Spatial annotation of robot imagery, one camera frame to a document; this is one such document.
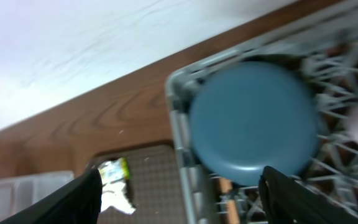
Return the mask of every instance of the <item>blue bowl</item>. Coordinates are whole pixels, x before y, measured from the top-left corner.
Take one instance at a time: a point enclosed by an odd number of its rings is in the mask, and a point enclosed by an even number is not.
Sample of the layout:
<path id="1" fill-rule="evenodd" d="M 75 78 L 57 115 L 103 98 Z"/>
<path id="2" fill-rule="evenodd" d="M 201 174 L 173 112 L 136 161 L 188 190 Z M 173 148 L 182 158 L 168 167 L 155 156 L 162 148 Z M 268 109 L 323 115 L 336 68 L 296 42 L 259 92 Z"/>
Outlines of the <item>blue bowl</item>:
<path id="1" fill-rule="evenodd" d="M 241 185 L 257 185 L 265 166 L 298 174 L 318 148 L 318 113 L 292 72 L 242 62 L 214 74 L 190 107 L 201 162 Z"/>

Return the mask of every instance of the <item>white container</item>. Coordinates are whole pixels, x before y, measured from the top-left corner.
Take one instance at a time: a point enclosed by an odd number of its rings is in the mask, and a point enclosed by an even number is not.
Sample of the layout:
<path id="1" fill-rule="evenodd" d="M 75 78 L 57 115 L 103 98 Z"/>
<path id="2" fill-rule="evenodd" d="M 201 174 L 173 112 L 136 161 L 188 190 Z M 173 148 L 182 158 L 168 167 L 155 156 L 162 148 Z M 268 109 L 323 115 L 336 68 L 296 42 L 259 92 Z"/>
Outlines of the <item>white container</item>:
<path id="1" fill-rule="evenodd" d="M 1 179 L 0 222 L 37 203 L 73 179 L 72 171 Z"/>

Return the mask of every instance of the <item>wooden table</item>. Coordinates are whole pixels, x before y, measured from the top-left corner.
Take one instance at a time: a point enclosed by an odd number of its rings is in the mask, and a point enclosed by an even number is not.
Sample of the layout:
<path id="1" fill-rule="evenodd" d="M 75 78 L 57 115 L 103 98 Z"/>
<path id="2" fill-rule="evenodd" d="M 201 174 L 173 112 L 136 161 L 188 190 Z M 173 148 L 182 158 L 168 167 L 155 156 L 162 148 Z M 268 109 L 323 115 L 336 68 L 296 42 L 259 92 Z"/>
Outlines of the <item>wooden table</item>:
<path id="1" fill-rule="evenodd" d="M 0 131 L 0 178 L 56 170 L 80 175 L 97 154 L 171 145 L 169 74 L 339 1 L 296 2 Z"/>

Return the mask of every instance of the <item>white wall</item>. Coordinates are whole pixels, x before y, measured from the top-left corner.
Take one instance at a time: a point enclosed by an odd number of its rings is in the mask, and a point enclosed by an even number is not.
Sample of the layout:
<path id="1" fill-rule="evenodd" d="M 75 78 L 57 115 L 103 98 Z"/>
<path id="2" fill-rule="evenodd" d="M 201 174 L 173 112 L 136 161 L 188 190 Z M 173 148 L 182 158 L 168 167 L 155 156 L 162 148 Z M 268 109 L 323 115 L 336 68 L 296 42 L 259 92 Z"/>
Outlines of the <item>white wall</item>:
<path id="1" fill-rule="evenodd" d="M 0 129 L 296 0 L 0 0 Z"/>

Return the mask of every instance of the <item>gray plastic basket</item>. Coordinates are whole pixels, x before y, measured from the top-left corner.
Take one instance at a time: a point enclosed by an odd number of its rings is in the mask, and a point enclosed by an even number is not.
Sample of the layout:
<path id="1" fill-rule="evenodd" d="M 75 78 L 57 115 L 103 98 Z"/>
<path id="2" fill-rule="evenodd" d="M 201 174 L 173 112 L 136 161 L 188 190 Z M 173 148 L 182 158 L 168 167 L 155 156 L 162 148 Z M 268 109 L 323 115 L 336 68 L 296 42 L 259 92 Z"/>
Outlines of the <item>gray plastic basket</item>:
<path id="1" fill-rule="evenodd" d="M 358 145 L 342 126 L 358 100 L 358 0 L 344 1 L 175 71 L 166 95 L 188 223 L 220 223 L 235 200 L 244 223 L 266 223 L 256 186 L 216 195 L 214 180 L 191 151 L 187 109 L 214 72 L 244 60 L 267 60 L 298 72 L 316 89 L 325 117 L 321 150 L 296 181 L 358 217 Z"/>

